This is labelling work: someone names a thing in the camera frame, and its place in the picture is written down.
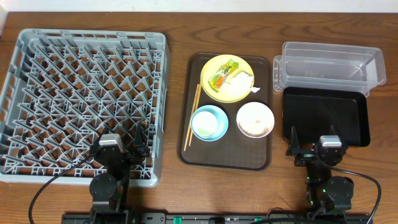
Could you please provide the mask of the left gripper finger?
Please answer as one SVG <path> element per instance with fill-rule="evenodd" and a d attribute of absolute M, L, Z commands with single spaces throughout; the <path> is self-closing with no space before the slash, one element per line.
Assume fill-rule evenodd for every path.
<path fill-rule="evenodd" d="M 103 129 L 103 132 L 98 137 L 98 144 L 99 145 L 105 145 L 105 142 L 107 140 L 108 134 L 109 134 L 109 128 L 105 127 Z"/>
<path fill-rule="evenodd" d="M 142 124 L 141 123 L 139 123 L 136 126 L 136 135 L 135 135 L 135 138 L 134 138 L 134 147 L 137 150 L 146 150 L 147 149 L 147 146 L 144 143 L 144 138 L 142 136 Z"/>

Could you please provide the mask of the white pink bowl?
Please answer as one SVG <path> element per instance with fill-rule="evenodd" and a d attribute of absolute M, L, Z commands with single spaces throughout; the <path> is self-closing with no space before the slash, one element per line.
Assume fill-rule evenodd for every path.
<path fill-rule="evenodd" d="M 264 103 L 249 102 L 240 107 L 236 115 L 239 130 L 249 138 L 263 138 L 274 129 L 272 110 Z"/>

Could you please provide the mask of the white small cup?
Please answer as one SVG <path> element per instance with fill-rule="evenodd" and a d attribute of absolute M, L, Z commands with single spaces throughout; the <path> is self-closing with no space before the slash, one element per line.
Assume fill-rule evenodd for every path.
<path fill-rule="evenodd" d="M 216 132 L 218 122 L 216 116 L 209 111 L 197 112 L 193 119 L 193 130 L 197 136 L 208 138 Z"/>

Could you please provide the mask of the white paper napkin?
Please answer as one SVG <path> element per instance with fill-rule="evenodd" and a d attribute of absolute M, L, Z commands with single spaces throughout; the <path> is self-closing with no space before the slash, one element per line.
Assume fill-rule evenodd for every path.
<path fill-rule="evenodd" d="M 233 97 L 243 97 L 247 93 L 253 92 L 257 93 L 260 88 L 254 86 L 254 76 L 246 73 L 240 72 L 230 81 L 225 82 L 223 89 Z"/>

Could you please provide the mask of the green orange snack wrapper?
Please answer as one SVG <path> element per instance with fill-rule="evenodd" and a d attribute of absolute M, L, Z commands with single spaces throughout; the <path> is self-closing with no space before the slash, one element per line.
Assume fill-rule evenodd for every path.
<path fill-rule="evenodd" d="M 226 81 L 228 76 L 232 74 L 236 69 L 239 68 L 239 63 L 233 61 L 232 59 L 228 60 L 225 64 L 223 64 L 218 71 L 213 75 L 209 80 L 208 84 L 210 88 L 219 92 L 221 86 Z"/>

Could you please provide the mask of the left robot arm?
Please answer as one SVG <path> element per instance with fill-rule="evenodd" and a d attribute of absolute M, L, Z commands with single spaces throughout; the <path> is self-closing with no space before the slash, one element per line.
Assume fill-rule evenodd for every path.
<path fill-rule="evenodd" d="M 93 206 L 87 223 L 140 223 L 138 214 L 127 205 L 131 166 L 141 164 L 149 157 L 144 143 L 142 125 L 136 126 L 131 145 L 125 146 L 117 133 L 103 130 L 90 147 L 90 155 L 106 168 L 90 183 Z"/>

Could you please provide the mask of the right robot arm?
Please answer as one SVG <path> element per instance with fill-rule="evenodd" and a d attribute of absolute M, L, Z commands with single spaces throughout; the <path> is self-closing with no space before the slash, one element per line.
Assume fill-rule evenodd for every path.
<path fill-rule="evenodd" d="M 320 136 L 311 149 L 300 147 L 296 128 L 293 126 L 286 156 L 295 157 L 294 166 L 307 169 L 307 198 L 312 204 L 306 217 L 341 216 L 351 209 L 354 183 L 349 177 L 333 176 L 332 168 L 342 161 L 348 149 L 333 126 L 329 135 Z"/>

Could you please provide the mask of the black plastic waste tray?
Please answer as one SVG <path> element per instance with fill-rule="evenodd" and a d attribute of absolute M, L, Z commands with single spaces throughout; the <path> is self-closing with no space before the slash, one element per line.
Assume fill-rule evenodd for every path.
<path fill-rule="evenodd" d="M 300 143 L 315 143 L 333 126 L 349 146 L 371 142 L 367 101 L 360 92 L 288 87 L 283 92 L 282 123 L 285 140 L 295 127 Z"/>

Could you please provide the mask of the clear plastic waste bin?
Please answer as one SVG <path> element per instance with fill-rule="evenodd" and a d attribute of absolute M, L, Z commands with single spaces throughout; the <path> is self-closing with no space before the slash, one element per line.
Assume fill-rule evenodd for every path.
<path fill-rule="evenodd" d="M 375 47 L 286 42 L 274 57 L 273 88 L 356 91 L 369 96 L 386 82 L 382 50 Z"/>

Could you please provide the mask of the grey plastic dish rack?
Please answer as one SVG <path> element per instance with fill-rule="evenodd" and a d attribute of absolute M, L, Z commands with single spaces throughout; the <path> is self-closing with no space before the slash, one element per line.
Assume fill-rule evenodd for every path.
<path fill-rule="evenodd" d="M 170 50 L 158 32 L 25 29 L 1 92 L 1 180 L 88 185 L 103 129 L 147 147 L 131 185 L 160 182 Z"/>

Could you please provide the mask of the dark brown serving tray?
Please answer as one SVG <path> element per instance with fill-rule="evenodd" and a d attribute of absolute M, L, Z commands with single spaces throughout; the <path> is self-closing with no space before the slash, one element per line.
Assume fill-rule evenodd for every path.
<path fill-rule="evenodd" d="M 242 105 L 252 101 L 264 103 L 272 108 L 271 69 L 270 62 L 265 58 L 243 57 L 254 72 L 254 85 L 260 88 L 257 93 L 250 93 L 235 103 L 220 103 L 201 91 L 199 106 L 215 105 L 226 113 L 228 117 L 226 134 L 219 140 L 211 142 L 202 141 L 196 136 L 192 137 L 190 144 L 185 142 L 188 138 L 188 125 L 201 70 L 207 61 L 215 56 L 216 54 L 211 53 L 197 53 L 188 61 L 177 155 L 188 165 L 263 170 L 271 163 L 272 134 L 263 138 L 245 136 L 238 128 L 236 115 Z"/>

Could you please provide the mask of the light blue saucer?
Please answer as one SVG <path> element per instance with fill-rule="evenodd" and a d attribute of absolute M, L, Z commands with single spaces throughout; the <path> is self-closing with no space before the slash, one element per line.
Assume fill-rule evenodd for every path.
<path fill-rule="evenodd" d="M 229 125 L 229 121 L 228 121 L 228 117 L 227 117 L 226 113 L 221 108 L 214 106 L 214 105 L 201 106 L 197 109 L 197 112 L 200 112 L 200 111 L 209 111 L 209 112 L 213 113 L 216 116 L 216 119 L 218 122 L 218 128 L 217 128 L 216 132 L 208 138 L 201 138 L 201 137 L 197 136 L 197 134 L 194 131 L 193 131 L 193 134 L 198 139 L 200 139 L 202 141 L 217 141 L 217 140 L 221 139 L 226 134 L 226 132 L 228 130 L 228 125 Z"/>

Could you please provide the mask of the left wooden chopstick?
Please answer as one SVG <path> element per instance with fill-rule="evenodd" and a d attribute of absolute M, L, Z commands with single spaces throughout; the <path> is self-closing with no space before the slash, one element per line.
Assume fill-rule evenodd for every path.
<path fill-rule="evenodd" d="M 191 111 L 190 118 L 188 120 L 188 130 L 187 130 L 187 135 L 186 135 L 184 149 L 183 149 L 184 151 L 186 151 L 187 146 L 190 145 L 190 143 L 188 141 L 190 140 L 191 131 L 192 131 L 191 119 L 192 119 L 193 113 L 195 112 L 195 109 L 197 107 L 198 99 L 200 97 L 200 90 L 201 90 L 201 83 L 199 83 L 197 85 L 197 89 L 196 89 L 196 92 L 195 92 L 195 97 L 194 97 L 194 101 L 193 101 L 192 111 Z"/>

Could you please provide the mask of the wooden chopstick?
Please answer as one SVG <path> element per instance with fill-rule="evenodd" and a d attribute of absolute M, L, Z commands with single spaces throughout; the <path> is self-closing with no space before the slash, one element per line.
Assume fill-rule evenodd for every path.
<path fill-rule="evenodd" d="M 198 99 L 197 107 L 196 107 L 195 112 L 193 113 L 193 116 L 192 116 L 192 119 L 191 119 L 191 128 L 192 128 L 192 131 L 191 131 L 190 140 L 188 141 L 188 142 L 190 143 L 189 146 L 191 146 L 191 143 L 192 143 L 192 137 L 193 137 L 193 119 L 194 119 L 194 117 L 195 117 L 195 115 L 196 115 L 195 113 L 197 112 L 197 109 L 198 109 L 199 100 L 200 100 L 200 97 L 199 97 L 199 99 Z"/>
<path fill-rule="evenodd" d="M 196 89 L 196 92 L 195 92 L 195 97 L 194 97 L 194 101 L 193 101 L 192 111 L 191 111 L 190 118 L 188 120 L 188 130 L 187 130 L 187 135 L 186 135 L 184 149 L 183 149 L 184 151 L 186 151 L 187 146 L 190 145 L 190 143 L 188 141 L 190 140 L 191 131 L 192 131 L 191 119 L 192 119 L 193 113 L 195 112 L 195 109 L 197 107 L 198 99 L 200 97 L 200 90 L 201 90 L 201 83 L 199 83 L 197 85 L 197 89 Z"/>

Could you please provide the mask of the right wooden chopstick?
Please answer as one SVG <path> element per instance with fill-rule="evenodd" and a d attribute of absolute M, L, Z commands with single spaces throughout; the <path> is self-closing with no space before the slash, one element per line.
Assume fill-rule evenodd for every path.
<path fill-rule="evenodd" d="M 199 97 L 199 99 L 198 99 L 197 107 L 196 107 L 195 112 L 193 113 L 193 116 L 192 116 L 192 119 L 191 119 L 191 128 L 192 128 L 192 131 L 191 131 L 190 140 L 188 141 L 188 142 L 190 143 L 189 146 L 191 146 L 191 143 L 192 143 L 192 137 L 193 137 L 193 119 L 194 119 L 194 117 L 195 117 L 195 115 L 196 115 L 195 113 L 197 112 L 197 109 L 198 109 L 199 100 L 200 100 L 200 97 Z"/>

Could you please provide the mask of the yellow round plate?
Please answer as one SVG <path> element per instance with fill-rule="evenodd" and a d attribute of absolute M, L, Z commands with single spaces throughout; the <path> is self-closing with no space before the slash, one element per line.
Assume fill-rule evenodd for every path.
<path fill-rule="evenodd" d="M 239 68 L 236 69 L 232 74 L 230 74 L 225 82 L 230 81 L 233 77 L 235 77 L 240 72 L 246 72 L 246 73 L 254 76 L 254 72 L 253 72 L 252 67 L 242 57 L 238 57 L 238 56 L 235 56 L 235 55 L 224 54 L 224 55 L 217 55 L 217 56 L 211 58 L 203 66 L 203 68 L 201 70 L 200 83 L 202 84 L 203 90 L 205 91 L 205 93 L 210 98 L 212 98 L 212 99 L 214 99 L 216 101 L 222 102 L 222 103 L 234 103 L 234 102 L 242 100 L 243 98 L 248 96 L 248 94 L 250 94 L 250 93 L 247 93 L 245 96 L 237 98 L 237 97 L 233 97 L 233 96 L 229 95 L 223 89 L 223 85 L 221 86 L 219 92 L 215 92 L 215 91 L 213 91 L 210 88 L 210 86 L 208 84 L 208 80 L 213 75 L 215 75 L 215 73 L 218 71 L 218 69 L 230 59 L 232 59 L 235 62 L 238 62 L 239 63 Z"/>

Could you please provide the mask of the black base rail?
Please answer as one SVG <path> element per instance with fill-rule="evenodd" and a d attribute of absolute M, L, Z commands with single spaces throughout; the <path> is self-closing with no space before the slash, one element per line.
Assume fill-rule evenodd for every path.
<path fill-rule="evenodd" d="M 145 223 L 145 224 L 208 224 L 208 223 L 252 223 L 262 220 L 275 218 L 307 218 L 305 215 L 299 215 L 283 211 L 271 212 L 267 215 L 237 215 L 237 214 L 164 214 L 164 213 L 143 213 L 140 218 L 135 218 L 129 223 Z M 333 223 L 366 223 L 369 215 L 349 214 L 345 217 L 343 215 L 318 215 L 314 220 Z M 64 214 L 62 215 L 61 223 L 83 224 L 83 223 L 126 223 L 121 218 L 115 218 L 112 221 L 91 221 L 89 214 Z"/>

